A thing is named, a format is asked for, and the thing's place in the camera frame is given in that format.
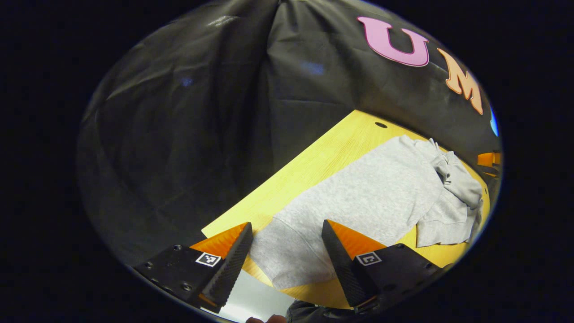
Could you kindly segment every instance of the human hand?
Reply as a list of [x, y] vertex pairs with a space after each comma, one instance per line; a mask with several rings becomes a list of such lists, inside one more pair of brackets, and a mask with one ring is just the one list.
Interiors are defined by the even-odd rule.
[[267, 322], [263, 322], [258, 318], [250, 317], [245, 321], [245, 323], [287, 323], [287, 319], [281, 315], [272, 315]]

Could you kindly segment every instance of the black cloth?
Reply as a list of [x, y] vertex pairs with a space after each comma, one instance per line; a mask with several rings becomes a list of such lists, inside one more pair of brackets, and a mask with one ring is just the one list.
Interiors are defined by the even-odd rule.
[[364, 317], [353, 310], [332, 309], [295, 300], [285, 313], [287, 323], [355, 323]]
[[[369, 48], [359, 16], [392, 24], [391, 42], [425, 67]], [[104, 77], [77, 142], [86, 212], [120, 261], [139, 264], [239, 202], [355, 109], [433, 137], [476, 167], [500, 150], [484, 115], [445, 84], [438, 41], [352, 0], [219, 0], [135, 45]], [[467, 68], [460, 62], [461, 68]]]

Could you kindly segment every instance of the orange object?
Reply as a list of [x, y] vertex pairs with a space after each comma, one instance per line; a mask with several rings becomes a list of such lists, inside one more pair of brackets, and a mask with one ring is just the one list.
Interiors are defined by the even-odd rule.
[[386, 246], [376, 240], [373, 240], [359, 232], [350, 229], [342, 224], [335, 221], [327, 220], [331, 225], [331, 228], [343, 244], [345, 251], [351, 259], [355, 259], [356, 255], [362, 255], [363, 253], [372, 252]]
[[207, 298], [205, 295], [203, 295], [203, 293], [202, 293], [202, 294], [199, 294], [199, 298], [200, 298], [202, 301], [207, 302], [209, 305], [217, 307], [217, 304], [216, 304], [216, 303], [213, 303], [209, 298]]
[[197, 251], [210, 253], [215, 256], [220, 256], [225, 259], [227, 253], [235, 243], [248, 222], [234, 226], [229, 230], [216, 234], [211, 238], [205, 239], [191, 246], [190, 248]]
[[499, 152], [481, 153], [478, 155], [477, 163], [480, 166], [492, 167], [493, 164], [500, 165], [501, 154]]

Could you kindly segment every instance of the gray sweatshirt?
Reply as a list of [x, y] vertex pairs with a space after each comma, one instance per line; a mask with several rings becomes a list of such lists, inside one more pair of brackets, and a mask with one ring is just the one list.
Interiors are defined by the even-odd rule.
[[255, 235], [250, 256], [278, 289], [330, 280], [325, 219], [384, 245], [417, 224], [417, 247], [455, 244], [479, 219], [481, 193], [454, 153], [432, 139], [395, 137], [287, 204]]

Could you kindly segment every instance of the wooden table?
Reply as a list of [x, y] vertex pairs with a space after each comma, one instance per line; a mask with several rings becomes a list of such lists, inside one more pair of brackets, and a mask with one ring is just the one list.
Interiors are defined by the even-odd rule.
[[[387, 128], [381, 128], [375, 122], [380, 122], [386, 125]], [[249, 221], [253, 226], [253, 233], [257, 234], [269, 224], [277, 212], [283, 209], [296, 196], [335, 174], [387, 140], [403, 134], [414, 140], [427, 140], [427, 138], [389, 121], [355, 110], [265, 183], [261, 184], [201, 231], [207, 237], [212, 237], [233, 226]], [[488, 188], [475, 171], [470, 169], [467, 164], [463, 164], [472, 177], [484, 188], [483, 217], [480, 225], [482, 229], [490, 209], [488, 195], [486, 195], [488, 194]], [[456, 262], [469, 246], [467, 243], [461, 243], [457, 245], [431, 245], [416, 248], [416, 238], [417, 231], [416, 227], [414, 227], [398, 243], [408, 245], [440, 267]], [[273, 287], [271, 280], [249, 256], [243, 265], [243, 270], [261, 282]], [[340, 309], [349, 308], [338, 279], [282, 289], [280, 291], [294, 298], [317, 305]]]

